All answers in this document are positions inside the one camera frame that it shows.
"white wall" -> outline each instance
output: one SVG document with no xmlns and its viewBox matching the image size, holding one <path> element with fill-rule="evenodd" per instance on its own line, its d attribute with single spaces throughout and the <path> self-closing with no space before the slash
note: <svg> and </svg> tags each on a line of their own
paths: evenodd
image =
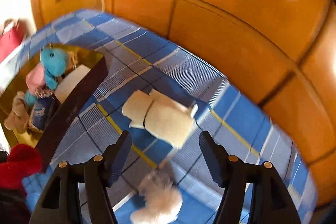
<svg viewBox="0 0 336 224">
<path fill-rule="evenodd" d="M 8 18 L 24 20 L 28 35 L 36 32 L 30 0 L 0 0 L 0 23 Z"/>
</svg>

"bed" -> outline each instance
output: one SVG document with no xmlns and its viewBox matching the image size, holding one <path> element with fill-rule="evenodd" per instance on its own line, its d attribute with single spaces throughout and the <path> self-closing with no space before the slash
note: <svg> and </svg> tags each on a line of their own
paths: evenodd
<svg viewBox="0 0 336 224">
<path fill-rule="evenodd" d="M 123 130 L 129 130 L 132 150 L 120 179 L 108 189 L 119 223 L 130 223 L 130 214 L 144 205 L 137 187 L 153 168 L 168 173 L 182 193 L 184 202 L 174 223 L 212 223 L 223 189 L 211 179 L 199 149 L 198 136 L 207 130 L 229 154 L 245 162 L 271 161 L 283 178 L 302 223 L 309 222 L 317 192 L 295 143 L 214 67 L 123 18 L 83 9 L 54 20 L 27 38 L 1 64 L 5 72 L 2 87 L 50 42 L 103 53 L 109 75 L 74 119 L 47 172 L 23 180 L 31 211 L 60 161 L 70 164 L 87 161 L 115 143 Z M 122 115 L 121 108 L 138 89 L 146 93 L 156 89 L 187 107 L 198 103 L 193 132 L 181 150 L 173 149 L 145 130 L 129 129 L 130 120 Z M 90 224 L 84 184 L 79 185 L 79 192 L 83 220 Z M 246 185 L 241 223 L 247 223 L 251 194 L 252 185 Z"/>
</svg>

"pink shirt on plush toy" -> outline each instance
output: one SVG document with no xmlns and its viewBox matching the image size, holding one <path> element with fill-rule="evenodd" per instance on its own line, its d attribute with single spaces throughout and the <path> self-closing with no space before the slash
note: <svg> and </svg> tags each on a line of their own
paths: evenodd
<svg viewBox="0 0 336 224">
<path fill-rule="evenodd" d="M 45 85 L 44 71 L 45 71 L 45 68 L 40 62 L 36 65 L 35 68 L 33 68 L 27 74 L 26 84 L 31 94 L 35 94 L 37 90 L 44 87 Z"/>
</svg>

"mattress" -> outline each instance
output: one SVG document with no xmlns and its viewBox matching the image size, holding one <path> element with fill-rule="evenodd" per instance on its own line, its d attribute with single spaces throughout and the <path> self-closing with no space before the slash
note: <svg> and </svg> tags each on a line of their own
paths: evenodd
<svg viewBox="0 0 336 224">
<path fill-rule="evenodd" d="M 27 38 L 8 65 L 4 65 L 7 79 L 49 42 L 103 53 L 109 75 L 69 127 L 47 173 L 23 180 L 30 210 L 58 162 L 87 161 L 115 143 L 123 130 L 129 130 L 133 149 L 120 179 L 108 189 L 118 221 L 130 223 L 130 214 L 144 205 L 137 187 L 145 174 L 159 168 L 174 179 L 184 199 L 174 223 L 212 223 L 223 189 L 211 179 L 199 149 L 199 134 L 207 130 L 229 154 L 245 162 L 271 161 L 302 223 L 309 222 L 317 192 L 295 143 L 214 67 L 132 22 L 105 12 L 78 10 Z M 174 150 L 146 130 L 129 128 L 130 120 L 122 115 L 121 108 L 138 89 L 146 93 L 156 89 L 186 107 L 198 103 L 193 132 L 181 150 Z M 89 224 L 84 184 L 79 185 L 79 190 L 83 219 Z M 246 185 L 241 223 L 247 223 L 251 194 L 252 185 Z"/>
</svg>

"red plush toy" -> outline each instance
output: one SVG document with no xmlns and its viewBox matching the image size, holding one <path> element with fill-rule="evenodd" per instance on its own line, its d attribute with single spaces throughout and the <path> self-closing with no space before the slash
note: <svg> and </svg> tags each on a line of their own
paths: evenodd
<svg viewBox="0 0 336 224">
<path fill-rule="evenodd" d="M 25 144 L 14 146 L 7 162 L 0 163 L 0 188 L 23 189 L 21 180 L 42 169 L 38 150 Z"/>
</svg>

